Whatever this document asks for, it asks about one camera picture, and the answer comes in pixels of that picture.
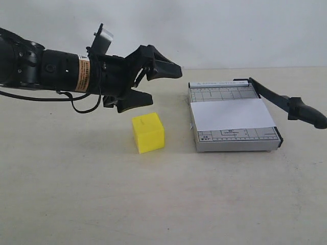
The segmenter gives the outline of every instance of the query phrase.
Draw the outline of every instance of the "robotic arm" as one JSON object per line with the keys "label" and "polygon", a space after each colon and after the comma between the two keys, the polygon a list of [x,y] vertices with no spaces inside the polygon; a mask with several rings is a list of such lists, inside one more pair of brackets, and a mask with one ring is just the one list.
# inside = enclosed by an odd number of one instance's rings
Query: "robotic arm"
{"label": "robotic arm", "polygon": [[[142,78],[177,79],[181,67],[165,58],[154,46],[139,46],[127,57],[105,55],[113,36],[100,25],[87,57],[44,46],[0,28],[0,85],[16,89],[53,90],[68,98],[46,99],[15,95],[0,91],[0,95],[30,101],[70,101],[75,111],[88,113],[101,103],[116,106],[118,113],[152,105],[150,94],[134,90]],[[70,92],[83,93],[73,97]],[[95,107],[79,111],[74,101],[91,94],[99,96]]]}

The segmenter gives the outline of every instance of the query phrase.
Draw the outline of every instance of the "table surface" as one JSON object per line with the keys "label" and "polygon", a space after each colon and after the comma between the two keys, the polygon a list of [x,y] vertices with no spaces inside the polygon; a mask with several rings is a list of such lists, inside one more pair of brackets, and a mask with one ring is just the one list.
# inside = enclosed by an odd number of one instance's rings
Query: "table surface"
{"label": "table surface", "polygon": [[[188,82],[248,77],[327,114],[320,67],[185,70],[142,81],[154,105],[122,114],[0,97],[0,244],[327,244],[326,130],[265,100],[280,149],[196,152]],[[131,119],[151,112],[166,147],[138,154]]]}

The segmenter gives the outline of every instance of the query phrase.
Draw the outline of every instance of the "yellow block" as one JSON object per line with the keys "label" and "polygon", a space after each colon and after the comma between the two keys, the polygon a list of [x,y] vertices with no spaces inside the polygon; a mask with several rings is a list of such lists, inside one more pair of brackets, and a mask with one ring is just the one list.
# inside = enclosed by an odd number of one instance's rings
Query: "yellow block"
{"label": "yellow block", "polygon": [[165,147],[165,129],[157,113],[134,117],[132,124],[140,154]]}

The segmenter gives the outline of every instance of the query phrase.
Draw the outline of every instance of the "yellow cube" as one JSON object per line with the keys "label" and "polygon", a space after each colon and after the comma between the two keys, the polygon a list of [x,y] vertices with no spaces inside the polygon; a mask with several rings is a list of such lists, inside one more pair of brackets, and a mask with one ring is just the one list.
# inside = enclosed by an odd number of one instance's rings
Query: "yellow cube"
{"label": "yellow cube", "polygon": [[157,113],[134,117],[132,124],[140,154],[165,147],[165,129]]}

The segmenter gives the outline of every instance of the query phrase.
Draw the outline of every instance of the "white paper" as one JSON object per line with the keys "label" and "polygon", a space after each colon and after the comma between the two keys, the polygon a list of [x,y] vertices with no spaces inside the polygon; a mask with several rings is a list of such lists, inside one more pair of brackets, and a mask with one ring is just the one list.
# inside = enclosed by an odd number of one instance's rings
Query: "white paper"
{"label": "white paper", "polygon": [[262,99],[192,102],[197,131],[275,127]]}

